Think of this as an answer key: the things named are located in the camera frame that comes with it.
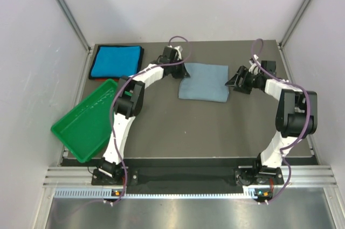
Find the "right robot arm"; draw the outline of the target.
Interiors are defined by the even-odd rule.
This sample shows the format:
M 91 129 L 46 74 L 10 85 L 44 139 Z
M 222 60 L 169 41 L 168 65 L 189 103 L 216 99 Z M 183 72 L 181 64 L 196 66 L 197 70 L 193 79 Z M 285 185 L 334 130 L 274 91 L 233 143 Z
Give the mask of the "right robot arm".
M 282 160 L 290 150 L 307 135 L 316 132 L 318 126 L 318 95 L 303 91 L 289 81 L 276 76 L 275 61 L 250 60 L 250 68 L 241 66 L 226 83 L 234 91 L 250 94 L 259 89 L 278 101 L 275 116 L 276 132 L 262 151 L 251 171 L 243 171 L 240 177 L 253 178 L 259 184 L 277 178 Z

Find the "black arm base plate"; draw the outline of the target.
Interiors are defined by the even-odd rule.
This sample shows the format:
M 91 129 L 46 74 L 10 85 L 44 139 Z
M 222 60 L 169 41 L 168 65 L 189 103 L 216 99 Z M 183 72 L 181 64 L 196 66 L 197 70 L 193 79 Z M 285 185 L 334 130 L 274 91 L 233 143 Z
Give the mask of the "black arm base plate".
M 251 167 L 133 167 L 128 168 L 128 185 L 148 182 L 225 182 L 228 185 L 282 185 L 281 169 L 272 174 L 255 175 Z

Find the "light blue t-shirt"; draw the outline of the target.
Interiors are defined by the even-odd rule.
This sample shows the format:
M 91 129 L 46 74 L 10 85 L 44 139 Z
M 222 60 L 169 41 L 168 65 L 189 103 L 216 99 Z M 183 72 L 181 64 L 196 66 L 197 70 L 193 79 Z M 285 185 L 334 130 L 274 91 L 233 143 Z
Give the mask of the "light blue t-shirt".
M 229 89 L 225 84 L 229 77 L 228 66 L 186 63 L 185 68 L 190 77 L 181 81 L 179 99 L 227 102 Z

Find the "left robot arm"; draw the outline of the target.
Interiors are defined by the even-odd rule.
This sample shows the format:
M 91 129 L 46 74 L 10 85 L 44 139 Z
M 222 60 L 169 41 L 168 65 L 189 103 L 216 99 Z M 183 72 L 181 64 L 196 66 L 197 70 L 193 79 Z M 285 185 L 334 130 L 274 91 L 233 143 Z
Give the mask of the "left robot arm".
M 99 165 L 99 171 L 109 183 L 118 183 L 125 173 L 123 152 L 130 127 L 142 110 L 145 90 L 169 75 L 175 79 L 188 78 L 184 61 L 182 47 L 168 45 L 146 68 L 120 78 L 109 114 L 111 136 Z

